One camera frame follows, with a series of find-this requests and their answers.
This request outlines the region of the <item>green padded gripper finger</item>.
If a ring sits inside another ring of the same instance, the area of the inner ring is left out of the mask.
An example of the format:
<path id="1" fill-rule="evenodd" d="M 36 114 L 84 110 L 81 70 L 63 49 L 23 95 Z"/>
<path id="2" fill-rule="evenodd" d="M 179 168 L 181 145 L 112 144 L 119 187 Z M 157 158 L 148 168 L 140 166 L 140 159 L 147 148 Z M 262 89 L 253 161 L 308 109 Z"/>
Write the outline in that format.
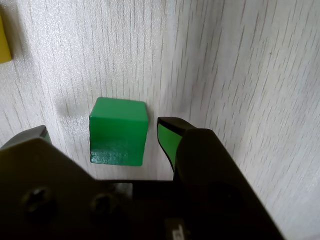
<path id="1" fill-rule="evenodd" d="M 158 143 L 173 170 L 175 203 L 191 240 L 281 240 L 283 235 L 208 128 L 157 119 Z"/>

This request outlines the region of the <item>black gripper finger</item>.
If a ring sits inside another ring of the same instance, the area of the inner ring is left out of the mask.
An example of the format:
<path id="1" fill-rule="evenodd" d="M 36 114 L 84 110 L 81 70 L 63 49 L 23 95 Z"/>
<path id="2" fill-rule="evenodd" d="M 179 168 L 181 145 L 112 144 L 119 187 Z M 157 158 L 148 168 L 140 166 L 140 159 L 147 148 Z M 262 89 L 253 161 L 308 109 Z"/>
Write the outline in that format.
<path id="1" fill-rule="evenodd" d="M 54 147 L 44 125 L 0 149 L 3 240 L 114 240 L 115 202 L 102 185 Z"/>

